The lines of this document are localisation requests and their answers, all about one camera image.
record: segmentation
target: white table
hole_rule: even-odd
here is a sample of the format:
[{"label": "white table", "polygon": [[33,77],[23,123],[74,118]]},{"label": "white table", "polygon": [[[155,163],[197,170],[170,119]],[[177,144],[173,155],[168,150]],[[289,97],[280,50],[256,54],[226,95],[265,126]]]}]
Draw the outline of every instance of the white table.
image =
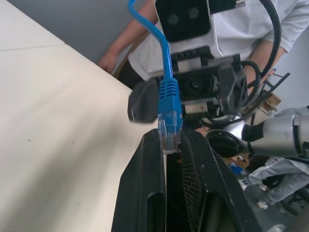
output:
[{"label": "white table", "polygon": [[0,232],[108,232],[129,89],[0,0]]}]

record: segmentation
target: gray clothing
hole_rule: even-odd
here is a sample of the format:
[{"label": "gray clothing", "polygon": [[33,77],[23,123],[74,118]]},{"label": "gray clothing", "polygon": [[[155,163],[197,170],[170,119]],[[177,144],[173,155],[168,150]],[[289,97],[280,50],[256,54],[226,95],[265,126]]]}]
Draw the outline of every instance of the gray clothing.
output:
[{"label": "gray clothing", "polygon": [[267,177],[282,174],[285,174],[285,177],[279,186],[273,188],[262,199],[268,204],[275,204],[309,184],[309,175],[295,167],[290,160],[284,158],[270,158],[265,166],[248,175],[247,182],[249,185],[255,185]]}]

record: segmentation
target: blue object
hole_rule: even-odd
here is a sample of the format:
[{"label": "blue object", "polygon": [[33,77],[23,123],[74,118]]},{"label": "blue object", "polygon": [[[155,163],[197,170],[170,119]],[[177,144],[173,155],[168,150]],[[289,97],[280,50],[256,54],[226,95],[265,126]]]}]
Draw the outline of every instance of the blue object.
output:
[{"label": "blue object", "polygon": [[234,173],[239,174],[243,171],[242,168],[240,168],[239,166],[237,166],[234,162],[231,162],[229,165],[230,169],[233,170]]},{"label": "blue object", "polygon": [[161,148],[163,154],[179,152],[183,115],[178,82],[173,77],[169,44],[160,30],[134,9],[134,3],[135,0],[129,0],[129,12],[160,42],[162,49],[164,78],[160,83],[158,108],[158,132]]}]

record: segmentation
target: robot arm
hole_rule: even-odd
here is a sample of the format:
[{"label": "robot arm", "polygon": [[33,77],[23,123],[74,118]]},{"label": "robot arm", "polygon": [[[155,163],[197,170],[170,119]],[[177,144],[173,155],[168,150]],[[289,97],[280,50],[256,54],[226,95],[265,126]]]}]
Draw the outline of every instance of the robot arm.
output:
[{"label": "robot arm", "polygon": [[[184,1],[181,5],[176,0],[155,1],[157,14],[170,47],[170,62],[173,76],[178,81],[184,121],[188,118],[199,121],[204,117],[212,119],[231,115],[251,102],[256,95],[261,76],[271,67],[281,40],[280,19],[274,5],[270,0],[260,2],[267,10],[275,30],[273,50],[263,72],[260,72],[254,62],[240,60],[239,54],[223,57],[217,46],[212,14],[246,7],[244,0]],[[256,72],[256,80],[248,85],[243,70],[243,66],[247,65],[252,66]],[[163,71],[150,73],[150,76],[162,80]],[[143,86],[140,88],[145,88],[148,82],[141,85]],[[254,88],[248,96],[247,88],[250,87]],[[133,90],[128,106],[130,120],[137,123],[153,122],[149,118],[156,118],[157,112],[140,110],[153,105],[150,104],[153,101],[147,103],[144,99],[157,99],[157,94],[153,98],[148,97],[149,95],[145,91],[136,94],[136,90]]]},{"label": "robot arm", "polygon": [[287,158],[309,158],[309,114],[274,117],[256,126],[244,121],[207,135],[221,156],[239,152]]}]

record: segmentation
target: floor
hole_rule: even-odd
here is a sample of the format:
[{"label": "floor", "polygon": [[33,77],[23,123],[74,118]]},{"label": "floor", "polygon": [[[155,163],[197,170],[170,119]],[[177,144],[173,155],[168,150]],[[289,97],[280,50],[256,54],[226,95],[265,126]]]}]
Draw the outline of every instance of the floor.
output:
[{"label": "floor", "polygon": [[282,224],[287,227],[295,218],[293,214],[286,211],[282,207],[281,203],[270,205],[267,210],[259,209],[255,203],[265,195],[265,192],[260,190],[258,186],[248,187],[245,193],[247,195],[248,202],[251,205],[264,232],[267,232],[274,225],[278,224]]}]

